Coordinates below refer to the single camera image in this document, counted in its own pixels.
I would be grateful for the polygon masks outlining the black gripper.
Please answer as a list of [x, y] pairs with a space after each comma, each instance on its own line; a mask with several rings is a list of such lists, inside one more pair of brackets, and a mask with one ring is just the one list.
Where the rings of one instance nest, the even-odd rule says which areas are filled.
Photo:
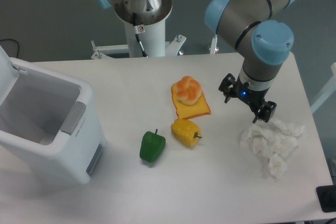
[[255, 114], [253, 123], [256, 123], [258, 120], [268, 123], [274, 115], [277, 104], [272, 101], [265, 101], [268, 89], [255, 91], [248, 87], [249, 84], [247, 82], [242, 83], [240, 78], [236, 81], [235, 77], [229, 73], [220, 83], [218, 90], [223, 93], [225, 103], [231, 98], [237, 97], [247, 104]]

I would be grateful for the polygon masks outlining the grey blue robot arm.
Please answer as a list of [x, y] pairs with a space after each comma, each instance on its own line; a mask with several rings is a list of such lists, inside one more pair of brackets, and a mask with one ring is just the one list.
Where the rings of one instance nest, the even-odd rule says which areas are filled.
[[[97, 0], [113, 7], [123, 21], [130, 57], [163, 57], [168, 48], [165, 21], [172, 0]], [[269, 90], [293, 45], [291, 29], [272, 20], [295, 0], [212, 0], [204, 22], [231, 45], [244, 61], [239, 76], [228, 74], [219, 86], [226, 100], [238, 98], [249, 106], [256, 120], [268, 122], [276, 104], [266, 101]]]

